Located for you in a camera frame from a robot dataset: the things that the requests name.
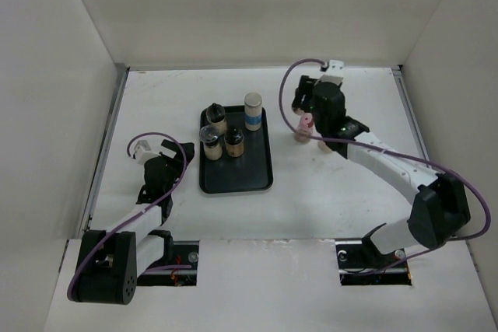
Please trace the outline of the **black knob-cap spice bottle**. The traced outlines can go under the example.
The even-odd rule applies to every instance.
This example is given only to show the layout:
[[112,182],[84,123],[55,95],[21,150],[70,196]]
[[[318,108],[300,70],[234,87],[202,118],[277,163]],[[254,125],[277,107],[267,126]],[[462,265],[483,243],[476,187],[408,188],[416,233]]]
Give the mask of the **black knob-cap spice bottle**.
[[236,127],[230,126],[224,134],[226,152],[230,157],[238,158],[244,153],[244,133]]

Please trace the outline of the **pink-cap spice bottle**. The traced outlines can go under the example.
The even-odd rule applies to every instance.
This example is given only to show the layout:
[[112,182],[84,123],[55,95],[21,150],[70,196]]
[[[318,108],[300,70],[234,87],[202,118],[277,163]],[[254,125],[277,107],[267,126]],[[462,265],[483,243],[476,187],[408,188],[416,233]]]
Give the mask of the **pink-cap spice bottle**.
[[300,117],[299,124],[296,127],[294,138],[297,142],[306,144],[310,141],[310,137],[314,131],[314,119],[312,114],[305,113]]

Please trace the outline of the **black grinder-cap spice bottle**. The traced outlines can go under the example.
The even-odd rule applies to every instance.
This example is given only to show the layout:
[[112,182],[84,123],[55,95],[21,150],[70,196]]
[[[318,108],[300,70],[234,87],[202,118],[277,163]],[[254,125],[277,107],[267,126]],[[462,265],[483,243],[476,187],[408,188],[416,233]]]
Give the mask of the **black grinder-cap spice bottle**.
[[224,135],[227,130],[226,111],[224,107],[218,103],[213,103],[206,108],[205,114],[207,121],[215,127],[221,135]]

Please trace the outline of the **tall blue-band spice jar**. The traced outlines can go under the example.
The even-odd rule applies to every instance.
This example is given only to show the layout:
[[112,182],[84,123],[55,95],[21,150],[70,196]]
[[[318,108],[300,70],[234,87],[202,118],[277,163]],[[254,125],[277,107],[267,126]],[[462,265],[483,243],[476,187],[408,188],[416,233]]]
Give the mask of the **tall blue-band spice jar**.
[[259,93],[248,93],[244,97],[244,122],[249,131],[257,131],[261,127],[262,98]]

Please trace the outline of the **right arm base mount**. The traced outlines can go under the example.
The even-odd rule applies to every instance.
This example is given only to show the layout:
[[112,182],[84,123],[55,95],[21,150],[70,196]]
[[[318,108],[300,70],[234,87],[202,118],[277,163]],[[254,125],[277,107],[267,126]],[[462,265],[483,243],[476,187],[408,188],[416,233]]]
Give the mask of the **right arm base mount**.
[[368,254],[360,240],[336,240],[339,281],[343,286],[412,285],[404,249]]

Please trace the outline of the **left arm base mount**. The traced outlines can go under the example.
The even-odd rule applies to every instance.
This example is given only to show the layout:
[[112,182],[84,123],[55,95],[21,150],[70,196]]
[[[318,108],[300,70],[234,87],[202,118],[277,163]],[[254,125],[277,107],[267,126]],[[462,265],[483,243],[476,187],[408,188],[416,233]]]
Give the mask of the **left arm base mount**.
[[163,230],[154,230],[149,237],[162,239],[163,256],[152,262],[138,277],[138,286],[196,286],[200,242],[178,241],[169,231]]

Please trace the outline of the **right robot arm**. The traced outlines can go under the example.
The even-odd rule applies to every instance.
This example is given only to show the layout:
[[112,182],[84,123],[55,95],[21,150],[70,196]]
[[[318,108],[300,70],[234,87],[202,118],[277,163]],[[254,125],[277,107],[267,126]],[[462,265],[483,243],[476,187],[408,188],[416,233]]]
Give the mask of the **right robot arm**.
[[380,177],[412,206],[409,216],[379,225],[362,238],[360,254],[366,264],[381,267],[396,250],[410,246],[434,250],[470,221],[463,183],[395,157],[365,124],[347,115],[339,84],[301,76],[292,108],[311,114],[328,149]]

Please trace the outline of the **purple-lid spice jar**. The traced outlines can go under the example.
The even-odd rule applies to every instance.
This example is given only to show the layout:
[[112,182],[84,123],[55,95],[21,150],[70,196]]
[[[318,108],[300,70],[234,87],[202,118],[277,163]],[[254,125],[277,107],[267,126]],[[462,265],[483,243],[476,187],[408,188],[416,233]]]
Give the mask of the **purple-lid spice jar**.
[[294,100],[291,104],[292,111],[298,115],[301,116],[304,114],[304,110],[301,107],[301,101],[300,100]]

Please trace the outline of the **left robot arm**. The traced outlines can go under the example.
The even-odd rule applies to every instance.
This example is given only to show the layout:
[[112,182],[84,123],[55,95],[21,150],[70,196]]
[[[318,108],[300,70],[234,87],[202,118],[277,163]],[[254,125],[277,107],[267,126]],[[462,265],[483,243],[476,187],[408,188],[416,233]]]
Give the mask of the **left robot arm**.
[[177,281],[182,271],[195,269],[177,251],[171,233],[161,228],[172,211],[172,193],[195,156],[194,144],[165,135],[153,148],[145,135],[137,135],[126,152],[143,166],[144,184],[135,207],[122,220],[84,233],[67,290],[72,302],[127,305],[141,276],[168,271]]

